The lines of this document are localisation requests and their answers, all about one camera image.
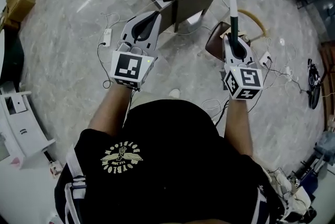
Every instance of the power strip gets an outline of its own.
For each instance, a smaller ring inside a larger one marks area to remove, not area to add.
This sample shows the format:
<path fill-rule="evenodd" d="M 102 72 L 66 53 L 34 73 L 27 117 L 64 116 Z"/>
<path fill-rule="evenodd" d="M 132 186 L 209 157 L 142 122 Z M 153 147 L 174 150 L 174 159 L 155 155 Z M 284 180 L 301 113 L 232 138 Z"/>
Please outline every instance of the power strip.
<path fill-rule="evenodd" d="M 110 42 L 111 42 L 111 33 L 112 29 L 105 29 L 104 31 L 104 47 L 110 47 Z"/>
<path fill-rule="evenodd" d="M 269 68 L 270 67 L 270 59 L 269 59 L 270 57 L 271 57 L 271 55 L 268 51 L 266 51 L 264 53 L 264 55 L 261 57 L 260 64 L 263 68 Z"/>

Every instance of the white cabinet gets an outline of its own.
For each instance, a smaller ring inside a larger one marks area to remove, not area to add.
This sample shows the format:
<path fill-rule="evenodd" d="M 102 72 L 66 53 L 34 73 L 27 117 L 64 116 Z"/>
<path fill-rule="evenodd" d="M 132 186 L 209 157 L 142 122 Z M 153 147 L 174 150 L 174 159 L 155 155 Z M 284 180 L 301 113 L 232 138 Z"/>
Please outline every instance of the white cabinet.
<path fill-rule="evenodd" d="M 47 150 L 55 142 L 47 140 L 29 105 L 27 95 L 31 92 L 0 95 L 0 132 L 5 146 L 22 167 L 30 157 Z"/>

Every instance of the marble floor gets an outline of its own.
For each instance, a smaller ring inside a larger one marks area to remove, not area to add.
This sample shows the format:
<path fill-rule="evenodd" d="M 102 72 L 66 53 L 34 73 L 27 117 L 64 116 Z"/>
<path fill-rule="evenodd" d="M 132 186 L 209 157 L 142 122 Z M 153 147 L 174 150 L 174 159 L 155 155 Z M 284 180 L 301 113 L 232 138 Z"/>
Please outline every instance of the marble floor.
<path fill-rule="evenodd" d="M 97 41 L 106 26 L 101 13 L 118 13 L 121 20 L 145 10 L 153 10 L 150 0 L 36 0 L 20 32 L 25 52 L 23 84 L 32 91 L 32 102 L 49 138 L 56 144 L 50 153 L 62 163 L 70 144 L 87 127 L 106 90 L 102 82 L 105 73 L 98 61 Z M 312 58 L 323 72 L 318 53 L 319 38 L 314 19 L 305 9 L 297 9 L 293 0 L 238 0 L 238 7 L 257 15 L 269 30 L 272 43 L 269 51 L 279 70 L 285 65 L 293 70 L 294 78 L 307 88 L 307 59 Z M 203 19 L 212 28 L 227 12 L 222 0 L 214 0 Z M 109 16 L 109 22 L 117 19 Z M 113 26 L 112 46 L 101 48 L 102 61 L 108 62 L 112 49 L 125 23 Z M 240 29 L 249 37 L 260 34 L 258 27 L 245 16 L 240 17 Z M 188 32 L 182 26 L 180 33 Z M 207 99 L 223 101 L 228 97 L 222 90 L 219 71 L 223 63 L 205 51 L 209 30 L 200 28 L 191 35 L 163 33 L 159 36 L 159 59 L 143 87 L 147 92 L 167 95 L 173 88 L 181 90 L 181 98 L 199 106 Z M 284 39 L 287 46 L 282 46 Z M 265 39 L 252 43 L 258 56 L 267 50 Z M 109 70 L 110 63 L 105 63 Z M 249 113 L 255 153 L 274 167 L 290 172 L 309 156 L 323 130 L 323 108 L 308 107 L 306 93 L 284 76 L 276 78 L 270 72 L 265 90 L 255 108 Z M 255 100 L 248 103 L 249 108 Z M 211 116 L 218 109 L 208 110 Z M 218 125 L 224 134 L 225 117 Z"/>

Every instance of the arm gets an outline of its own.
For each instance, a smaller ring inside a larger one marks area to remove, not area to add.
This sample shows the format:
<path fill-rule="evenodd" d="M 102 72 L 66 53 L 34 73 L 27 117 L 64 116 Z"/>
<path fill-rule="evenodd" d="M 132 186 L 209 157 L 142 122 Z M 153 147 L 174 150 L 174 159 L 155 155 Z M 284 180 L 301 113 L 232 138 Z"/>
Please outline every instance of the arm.
<path fill-rule="evenodd" d="M 115 136 L 125 120 L 131 89 L 113 84 L 95 112 L 88 128 Z"/>
<path fill-rule="evenodd" d="M 225 139 L 227 139 L 240 154 L 252 157 L 252 140 L 246 101 L 229 100 Z"/>

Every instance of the shoe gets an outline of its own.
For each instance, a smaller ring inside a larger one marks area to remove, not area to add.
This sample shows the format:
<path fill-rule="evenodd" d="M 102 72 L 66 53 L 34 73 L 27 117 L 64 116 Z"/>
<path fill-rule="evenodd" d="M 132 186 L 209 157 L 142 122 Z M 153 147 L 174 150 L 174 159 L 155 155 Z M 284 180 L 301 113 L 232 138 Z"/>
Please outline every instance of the shoe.
<path fill-rule="evenodd" d="M 179 98 L 180 97 L 180 91 L 179 89 L 174 89 L 169 93 L 169 97 L 173 98 Z"/>

